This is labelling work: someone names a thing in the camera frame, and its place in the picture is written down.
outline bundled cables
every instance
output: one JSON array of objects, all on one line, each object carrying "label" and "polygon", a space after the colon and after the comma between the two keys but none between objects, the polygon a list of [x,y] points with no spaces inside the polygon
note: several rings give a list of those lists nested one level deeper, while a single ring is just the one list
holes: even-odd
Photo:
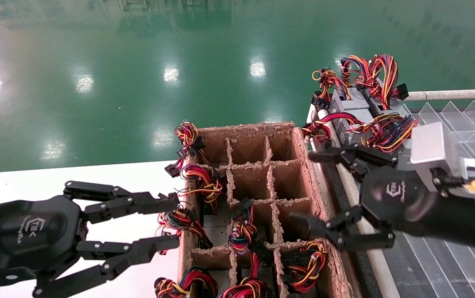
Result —
[{"label": "bundled cables", "polygon": [[313,104],[318,104],[324,109],[329,107],[331,102],[328,89],[332,86],[336,86],[337,89],[341,92],[341,95],[346,99],[350,100],[350,94],[348,92],[348,87],[346,84],[337,77],[336,73],[329,68],[323,68],[321,70],[315,70],[311,77],[315,81],[319,81],[319,86],[321,91],[315,92],[313,95]]},{"label": "bundled cables", "polygon": [[228,288],[217,298],[270,298],[272,290],[266,283],[251,277],[245,277],[237,286]]},{"label": "bundled cables", "polygon": [[204,168],[198,164],[187,164],[181,170],[181,177],[185,180],[196,179],[197,187],[179,191],[179,196],[198,193],[203,196],[203,200],[211,207],[212,213],[217,212],[217,197],[223,192],[223,185],[219,181],[217,172],[210,175]]},{"label": "bundled cables", "polygon": [[402,117],[398,113],[387,113],[375,117],[369,123],[363,123],[350,113],[336,112],[306,124],[302,127],[302,133],[304,137],[319,137],[319,141],[328,139],[331,137],[331,132],[326,124],[335,119],[347,119],[350,126],[357,125],[348,129],[347,132],[361,134],[361,143],[365,147],[376,148],[384,153],[391,153],[398,149],[406,139],[410,138],[412,128],[419,122],[411,115]]},{"label": "bundled cables", "polygon": [[199,136],[199,130],[193,123],[184,120],[179,126],[175,127],[175,134],[182,143],[182,149],[177,151],[179,160],[164,168],[171,177],[179,176],[184,160],[186,160],[188,154],[192,156],[199,154],[200,161],[203,162],[203,164],[210,165],[210,159],[203,150],[205,147],[203,137]]},{"label": "bundled cables", "polygon": [[302,126],[302,134],[304,137],[316,137],[319,142],[323,143],[331,138],[331,131],[326,124],[334,119],[347,119],[350,124],[362,124],[361,121],[350,113],[336,112]]},{"label": "bundled cables", "polygon": [[199,223],[195,212],[193,209],[186,208],[183,204],[187,203],[181,202],[175,211],[163,212],[158,215],[160,227],[158,227],[157,232],[162,230],[164,233],[164,228],[176,230],[177,235],[181,235],[183,231],[189,231],[199,239],[199,247],[202,249],[212,248],[213,244]]},{"label": "bundled cables", "polygon": [[[297,264],[295,260],[306,262]],[[282,277],[292,290],[299,293],[309,292],[317,283],[319,273],[327,261],[328,252],[324,243],[308,241],[300,251],[282,254],[282,262],[289,273]]]},{"label": "bundled cables", "polygon": [[[375,55],[369,62],[355,55],[350,55],[341,59],[341,77],[345,85],[351,86],[350,83],[350,65],[355,64],[358,70],[352,70],[358,73],[353,78],[353,82],[357,85],[368,88],[371,97],[381,99],[383,109],[390,108],[390,99],[404,100],[408,96],[408,90],[405,84],[396,87],[398,82],[398,62],[394,57],[387,53],[383,55]],[[379,74],[383,70],[383,86],[377,81]]]},{"label": "bundled cables", "polygon": [[361,143],[365,147],[379,149],[383,153],[391,153],[412,134],[412,128],[419,120],[408,115],[401,117],[398,113],[381,114],[372,120],[355,127],[350,132],[359,132]]},{"label": "bundled cables", "polygon": [[171,279],[160,277],[154,283],[155,294],[157,298],[190,298],[192,285],[196,282],[208,289],[208,296],[205,298],[216,298],[219,286],[210,273],[200,266],[192,266],[188,269],[179,284]]}]

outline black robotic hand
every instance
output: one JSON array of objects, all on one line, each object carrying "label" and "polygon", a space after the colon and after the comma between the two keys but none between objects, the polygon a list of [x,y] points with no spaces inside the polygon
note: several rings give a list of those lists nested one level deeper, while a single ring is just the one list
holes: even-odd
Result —
[{"label": "black robotic hand", "polygon": [[[178,236],[133,243],[86,241],[87,222],[134,213],[173,211],[177,194],[128,192],[112,185],[68,181],[64,194],[48,200],[0,204],[0,286],[37,279],[35,298],[65,298],[115,279],[128,267],[151,262],[157,251],[179,246]],[[81,211],[73,199],[99,202]],[[57,279],[80,258],[102,265]]]},{"label": "black robotic hand", "polygon": [[[328,222],[291,214],[295,222],[309,227],[310,234],[328,239],[339,250],[391,248],[394,231],[475,247],[475,198],[464,190],[470,181],[434,168],[431,173],[436,191],[429,191],[417,172],[396,170],[394,156],[357,144],[310,153],[309,158],[342,163],[361,183],[359,204]],[[363,217],[377,232],[350,234],[349,227]]]}]

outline white table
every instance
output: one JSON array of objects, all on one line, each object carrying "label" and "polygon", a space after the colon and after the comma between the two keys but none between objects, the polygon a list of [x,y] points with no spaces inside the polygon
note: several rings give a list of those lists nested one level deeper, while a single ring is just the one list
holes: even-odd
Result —
[{"label": "white table", "polygon": [[[181,189],[184,181],[172,179],[164,167],[175,161],[113,164],[109,166],[84,166],[79,168],[51,168],[0,173],[0,203],[13,200],[46,200],[63,194],[68,180],[118,185],[128,191],[150,191],[168,194]],[[76,201],[82,208],[96,202]],[[133,214],[100,224],[88,224],[90,241],[133,242],[154,237],[158,228],[157,215]],[[75,298],[154,298],[153,283],[159,277],[176,281],[178,249],[168,251],[166,256],[156,254],[150,264],[132,266],[114,281],[73,296]],[[102,264],[103,261],[80,259],[65,274]],[[0,287],[0,297],[30,298],[35,281],[23,281],[13,286]]]}]

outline robotic arm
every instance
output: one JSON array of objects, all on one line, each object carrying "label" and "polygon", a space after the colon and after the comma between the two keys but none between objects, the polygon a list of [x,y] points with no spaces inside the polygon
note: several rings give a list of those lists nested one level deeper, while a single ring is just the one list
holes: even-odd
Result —
[{"label": "robotic arm", "polygon": [[[359,205],[328,222],[292,218],[346,251],[391,248],[394,230],[475,247],[475,178],[468,177],[475,160],[457,157],[441,123],[416,127],[412,142],[415,171],[396,170],[397,158],[357,145],[310,153],[315,162],[343,163],[361,181]],[[347,228],[363,217],[379,232],[349,235]]]},{"label": "robotic arm", "polygon": [[[82,211],[74,199],[98,203]],[[173,211],[177,204],[175,192],[154,198],[149,192],[77,181],[68,181],[62,195],[48,200],[0,204],[0,286],[37,279],[34,298],[66,298],[111,281],[130,266],[151,262],[156,252],[179,247],[179,237],[86,241],[86,224]],[[58,279],[80,258],[103,263]]]}]

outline metal pipe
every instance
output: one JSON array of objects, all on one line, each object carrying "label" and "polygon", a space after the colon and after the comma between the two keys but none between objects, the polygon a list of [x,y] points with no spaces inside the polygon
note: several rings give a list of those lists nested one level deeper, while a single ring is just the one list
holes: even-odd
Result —
[{"label": "metal pipe", "polygon": [[404,101],[412,100],[454,100],[475,99],[475,89],[472,90],[446,90],[446,91],[415,91],[409,92]]}]

